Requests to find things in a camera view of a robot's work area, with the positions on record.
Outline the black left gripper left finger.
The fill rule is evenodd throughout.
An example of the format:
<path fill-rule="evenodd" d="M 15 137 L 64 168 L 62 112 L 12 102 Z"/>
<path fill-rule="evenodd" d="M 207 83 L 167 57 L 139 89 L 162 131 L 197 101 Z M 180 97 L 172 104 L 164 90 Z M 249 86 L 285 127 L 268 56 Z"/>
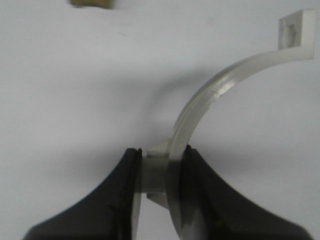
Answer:
<path fill-rule="evenodd" d="M 25 240 L 135 240 L 141 205 L 142 150 L 128 148 L 86 197 L 33 226 Z"/>

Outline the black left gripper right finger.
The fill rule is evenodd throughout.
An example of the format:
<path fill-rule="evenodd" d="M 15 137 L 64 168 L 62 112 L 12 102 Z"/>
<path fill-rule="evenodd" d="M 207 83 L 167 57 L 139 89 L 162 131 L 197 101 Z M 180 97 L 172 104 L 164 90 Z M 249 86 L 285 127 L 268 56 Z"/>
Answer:
<path fill-rule="evenodd" d="M 179 199 L 184 240 L 310 240 L 301 226 L 250 201 L 187 146 L 181 161 Z"/>

